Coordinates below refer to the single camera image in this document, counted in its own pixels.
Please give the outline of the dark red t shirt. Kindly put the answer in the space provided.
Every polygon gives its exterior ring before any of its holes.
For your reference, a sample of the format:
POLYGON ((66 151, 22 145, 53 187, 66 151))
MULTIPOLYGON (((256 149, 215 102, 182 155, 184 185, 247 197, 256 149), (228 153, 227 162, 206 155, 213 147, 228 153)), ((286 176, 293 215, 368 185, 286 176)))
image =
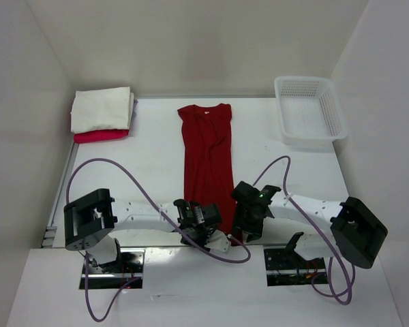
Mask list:
POLYGON ((189 105, 177 110, 185 147, 184 198, 201 205, 216 204, 222 216, 219 230, 232 232, 235 200, 232 173, 232 108, 189 105))

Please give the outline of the lavender t shirt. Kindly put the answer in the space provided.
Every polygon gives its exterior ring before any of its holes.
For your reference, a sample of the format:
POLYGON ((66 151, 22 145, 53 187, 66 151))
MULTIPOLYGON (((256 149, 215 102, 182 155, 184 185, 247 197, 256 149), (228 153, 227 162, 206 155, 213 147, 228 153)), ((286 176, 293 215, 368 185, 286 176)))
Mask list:
POLYGON ((138 100, 137 100, 137 99, 134 99, 133 106, 132 106, 131 119, 134 118, 134 117, 137 115, 137 113, 136 113, 136 107, 137 107, 137 105, 138 105, 138 100))

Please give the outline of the pink t shirt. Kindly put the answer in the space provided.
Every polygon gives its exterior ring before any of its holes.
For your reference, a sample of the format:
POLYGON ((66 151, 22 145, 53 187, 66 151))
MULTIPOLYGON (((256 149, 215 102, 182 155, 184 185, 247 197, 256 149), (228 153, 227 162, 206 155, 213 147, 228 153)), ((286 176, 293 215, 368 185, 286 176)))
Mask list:
POLYGON ((88 131, 85 133, 74 134, 76 144, 85 144, 93 142, 104 142, 122 139, 129 135, 128 129, 105 129, 88 131))

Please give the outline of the cream white t shirt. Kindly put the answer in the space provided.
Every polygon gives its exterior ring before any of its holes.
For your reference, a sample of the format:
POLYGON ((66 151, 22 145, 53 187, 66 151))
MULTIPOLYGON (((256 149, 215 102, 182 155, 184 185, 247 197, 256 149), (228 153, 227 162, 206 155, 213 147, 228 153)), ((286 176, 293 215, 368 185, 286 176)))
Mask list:
POLYGON ((71 109, 71 132, 130 128, 134 94, 129 87, 77 91, 71 109))

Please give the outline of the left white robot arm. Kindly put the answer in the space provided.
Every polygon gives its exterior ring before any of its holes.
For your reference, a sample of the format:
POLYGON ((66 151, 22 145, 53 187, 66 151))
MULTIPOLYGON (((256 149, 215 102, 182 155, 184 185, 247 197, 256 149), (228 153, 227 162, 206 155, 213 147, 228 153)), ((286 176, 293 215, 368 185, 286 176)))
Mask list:
POLYGON ((196 202, 175 200, 173 203, 134 204, 116 200, 108 189, 97 189, 65 205, 65 248, 87 251, 89 262, 103 273, 118 273, 132 266, 133 257, 122 254, 119 241, 109 234, 120 230, 157 230, 171 233, 176 227, 206 251, 228 250, 226 235, 217 229, 222 222, 215 204, 201 206, 196 202))

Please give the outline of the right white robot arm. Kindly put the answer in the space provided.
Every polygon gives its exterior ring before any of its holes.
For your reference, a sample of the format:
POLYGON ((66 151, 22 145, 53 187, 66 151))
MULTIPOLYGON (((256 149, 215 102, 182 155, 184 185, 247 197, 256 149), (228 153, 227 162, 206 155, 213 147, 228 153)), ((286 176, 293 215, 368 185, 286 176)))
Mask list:
POLYGON ((276 243, 285 221, 306 224, 314 232, 295 232, 288 241, 285 259, 299 268, 316 258, 341 257, 370 269, 389 233, 387 227, 358 198, 343 202, 286 195, 277 186, 257 189, 241 181, 233 190, 236 201, 233 229, 247 242, 276 243))

